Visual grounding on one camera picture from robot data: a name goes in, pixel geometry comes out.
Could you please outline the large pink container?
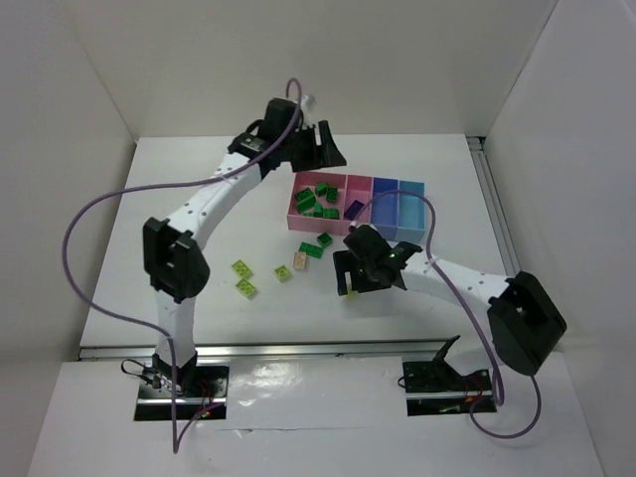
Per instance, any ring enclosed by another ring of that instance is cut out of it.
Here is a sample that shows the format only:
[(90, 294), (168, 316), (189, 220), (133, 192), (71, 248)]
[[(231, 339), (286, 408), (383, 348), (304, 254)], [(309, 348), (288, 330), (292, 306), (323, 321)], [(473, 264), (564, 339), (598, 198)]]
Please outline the large pink container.
[(295, 175), (287, 211), (291, 231), (341, 236), (345, 230), (347, 176), (325, 172)]

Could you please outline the green long lego brick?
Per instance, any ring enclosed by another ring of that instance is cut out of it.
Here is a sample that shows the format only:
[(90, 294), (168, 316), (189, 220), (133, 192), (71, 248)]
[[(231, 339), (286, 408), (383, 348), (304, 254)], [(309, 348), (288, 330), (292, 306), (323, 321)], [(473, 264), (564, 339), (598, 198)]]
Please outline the green long lego brick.
[(312, 210), (315, 207), (316, 203), (317, 203), (316, 197), (315, 197), (315, 203), (313, 205), (309, 205), (309, 204), (298, 205), (296, 203), (296, 212), (299, 215), (303, 215), (303, 214), (307, 213), (308, 211)]

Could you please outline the purple lego brick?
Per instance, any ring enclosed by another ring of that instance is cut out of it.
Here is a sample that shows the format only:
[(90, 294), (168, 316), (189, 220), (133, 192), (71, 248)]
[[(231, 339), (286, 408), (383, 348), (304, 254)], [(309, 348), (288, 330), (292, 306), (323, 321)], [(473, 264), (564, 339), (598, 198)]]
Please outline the purple lego brick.
[(364, 204), (361, 201), (354, 200), (351, 205), (345, 210), (343, 217), (349, 221), (354, 221), (363, 207)]

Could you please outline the green lego brick small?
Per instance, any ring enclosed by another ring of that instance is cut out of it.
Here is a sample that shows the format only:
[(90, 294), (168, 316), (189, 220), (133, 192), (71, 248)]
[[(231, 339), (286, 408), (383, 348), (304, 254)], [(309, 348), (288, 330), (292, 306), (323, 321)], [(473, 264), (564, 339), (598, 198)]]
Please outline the green lego brick small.
[(340, 212), (336, 208), (326, 208), (323, 210), (323, 218), (329, 220), (339, 220)]

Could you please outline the green lego brick pair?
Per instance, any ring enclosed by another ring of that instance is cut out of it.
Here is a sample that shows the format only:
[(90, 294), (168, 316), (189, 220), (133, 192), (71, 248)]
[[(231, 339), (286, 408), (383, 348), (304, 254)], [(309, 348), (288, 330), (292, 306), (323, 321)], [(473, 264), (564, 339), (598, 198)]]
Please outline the green lego brick pair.
[(324, 217), (324, 207), (321, 204), (317, 204), (312, 211), (313, 218), (323, 218)]

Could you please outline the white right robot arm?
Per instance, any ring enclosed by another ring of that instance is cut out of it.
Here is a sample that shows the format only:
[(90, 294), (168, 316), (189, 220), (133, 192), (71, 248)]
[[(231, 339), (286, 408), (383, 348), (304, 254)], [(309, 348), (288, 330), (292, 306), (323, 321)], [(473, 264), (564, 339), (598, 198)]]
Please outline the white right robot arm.
[(337, 292), (398, 288), (460, 306), (487, 350), (455, 349), (446, 362), (466, 376), (493, 360), (531, 377), (567, 330), (539, 280), (524, 271), (513, 277), (477, 271), (434, 256), (429, 248), (389, 244), (371, 226), (351, 226), (343, 250), (333, 253)]

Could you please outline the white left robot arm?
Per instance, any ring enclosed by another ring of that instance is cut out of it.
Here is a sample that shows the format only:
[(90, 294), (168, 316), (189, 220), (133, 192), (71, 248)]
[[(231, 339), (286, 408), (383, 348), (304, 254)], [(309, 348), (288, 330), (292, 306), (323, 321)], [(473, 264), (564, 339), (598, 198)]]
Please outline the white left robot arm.
[(197, 365), (195, 303), (211, 275), (204, 249), (215, 228), (283, 162), (290, 163), (294, 172), (347, 164), (326, 120), (294, 131), (257, 162), (255, 158), (269, 145), (249, 132), (237, 136), (212, 176), (212, 184), (201, 187), (168, 218), (150, 218), (142, 228), (144, 270), (155, 290), (158, 326), (166, 332), (156, 345), (153, 367), (178, 388), (190, 385)]

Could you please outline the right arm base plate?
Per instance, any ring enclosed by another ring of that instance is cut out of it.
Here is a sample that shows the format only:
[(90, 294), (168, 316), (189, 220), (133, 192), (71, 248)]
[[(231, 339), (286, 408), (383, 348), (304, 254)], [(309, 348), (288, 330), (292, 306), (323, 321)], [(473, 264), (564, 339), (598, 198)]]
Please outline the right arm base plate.
[(490, 373), (478, 370), (462, 376), (446, 361), (459, 336), (448, 339), (429, 359), (404, 361), (397, 385), (405, 392), (406, 415), (431, 416), (468, 414), (497, 410), (492, 397)]

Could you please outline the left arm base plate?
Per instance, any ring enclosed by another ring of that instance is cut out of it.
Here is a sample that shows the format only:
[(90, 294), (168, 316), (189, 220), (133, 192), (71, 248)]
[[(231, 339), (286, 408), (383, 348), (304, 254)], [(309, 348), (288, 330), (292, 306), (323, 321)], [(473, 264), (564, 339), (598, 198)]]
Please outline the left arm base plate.
[[(140, 381), (133, 419), (135, 421), (169, 421), (172, 388), (165, 377), (145, 367), (134, 373)], [(187, 421), (207, 408), (200, 420), (224, 420), (227, 417), (227, 395), (230, 367), (202, 365), (195, 369), (193, 380), (176, 391), (177, 419)]]

